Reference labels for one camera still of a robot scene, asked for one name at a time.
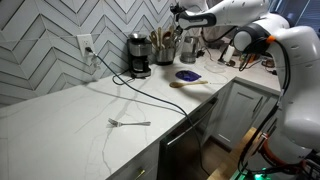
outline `marble countertop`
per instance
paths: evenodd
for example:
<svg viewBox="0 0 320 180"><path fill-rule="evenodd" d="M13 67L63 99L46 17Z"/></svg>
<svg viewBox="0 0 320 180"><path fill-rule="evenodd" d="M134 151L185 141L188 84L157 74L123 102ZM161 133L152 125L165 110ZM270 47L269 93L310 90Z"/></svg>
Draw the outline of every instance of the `marble countertop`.
<svg viewBox="0 0 320 180"><path fill-rule="evenodd" d="M212 59L219 55L212 51ZM280 89L278 78L260 64L243 72L226 67L224 73L212 73L207 63L214 63L208 54L193 65L176 57L170 66L151 65L151 77L130 85L187 113L235 77ZM179 81L175 73L180 70L192 70L209 83L169 87ZM109 118L150 121L151 126L113 128ZM0 109L0 179L106 179L183 118L178 108L117 86L111 77L5 107Z"/></svg>

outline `dishwasher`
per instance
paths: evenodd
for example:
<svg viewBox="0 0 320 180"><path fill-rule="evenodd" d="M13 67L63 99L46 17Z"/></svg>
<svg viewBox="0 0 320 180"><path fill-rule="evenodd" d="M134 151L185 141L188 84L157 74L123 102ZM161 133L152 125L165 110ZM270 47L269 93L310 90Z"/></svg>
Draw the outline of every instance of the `dishwasher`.
<svg viewBox="0 0 320 180"><path fill-rule="evenodd" d="M201 144L211 113L217 104L217 97L211 98L203 106L189 115ZM160 141L158 180L186 179L178 172L187 170L190 158L199 155L199 145L189 120L185 120Z"/></svg>

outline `black coffee maker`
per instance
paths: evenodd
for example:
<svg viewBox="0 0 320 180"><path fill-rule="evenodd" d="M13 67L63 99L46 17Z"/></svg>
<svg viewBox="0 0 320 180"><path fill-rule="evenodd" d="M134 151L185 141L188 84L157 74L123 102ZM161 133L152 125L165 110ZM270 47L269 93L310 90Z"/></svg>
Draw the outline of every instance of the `black coffee maker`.
<svg viewBox="0 0 320 180"><path fill-rule="evenodd" d="M146 35L133 33L127 40L130 73L133 78L145 78L151 75L148 55L152 53L152 44Z"/></svg>

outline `fork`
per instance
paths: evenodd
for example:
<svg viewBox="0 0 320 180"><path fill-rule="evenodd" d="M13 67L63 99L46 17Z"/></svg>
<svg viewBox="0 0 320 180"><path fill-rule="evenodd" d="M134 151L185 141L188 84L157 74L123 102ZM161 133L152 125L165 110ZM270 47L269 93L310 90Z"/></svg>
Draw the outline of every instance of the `fork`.
<svg viewBox="0 0 320 180"><path fill-rule="evenodd" d="M118 121L115 121L113 119L110 119L108 120L110 122L110 124L112 124L113 126L116 126L116 127L120 127L120 126L123 126L123 125L141 125L141 126L150 126L151 122L141 122L141 123L121 123L121 122L118 122Z"/></svg>

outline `electrical outlet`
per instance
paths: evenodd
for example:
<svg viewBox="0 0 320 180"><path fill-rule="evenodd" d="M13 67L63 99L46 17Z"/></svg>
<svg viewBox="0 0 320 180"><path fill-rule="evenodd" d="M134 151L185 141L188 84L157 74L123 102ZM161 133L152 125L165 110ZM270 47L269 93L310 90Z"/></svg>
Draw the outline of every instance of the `electrical outlet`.
<svg viewBox="0 0 320 180"><path fill-rule="evenodd" d="M80 51L81 51L82 57L90 56L90 53L88 53L85 50L86 47L90 47L92 49L92 51L95 52L91 34L77 35L77 39L78 39L78 43L79 43L79 47L80 47Z"/></svg>

